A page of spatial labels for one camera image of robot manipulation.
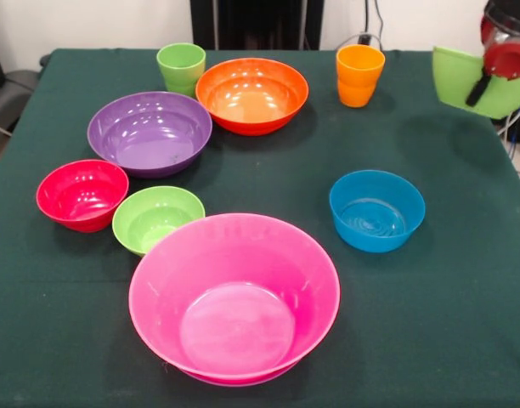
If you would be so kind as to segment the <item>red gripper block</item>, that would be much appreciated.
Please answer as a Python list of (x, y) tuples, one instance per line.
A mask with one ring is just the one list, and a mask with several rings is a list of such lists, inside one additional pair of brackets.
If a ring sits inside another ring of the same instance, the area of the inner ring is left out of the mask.
[(483, 73), (466, 98), (470, 107), (482, 98), (492, 76), (507, 80), (520, 78), (520, 37), (503, 32), (486, 17), (482, 18), (480, 33), (484, 47)]

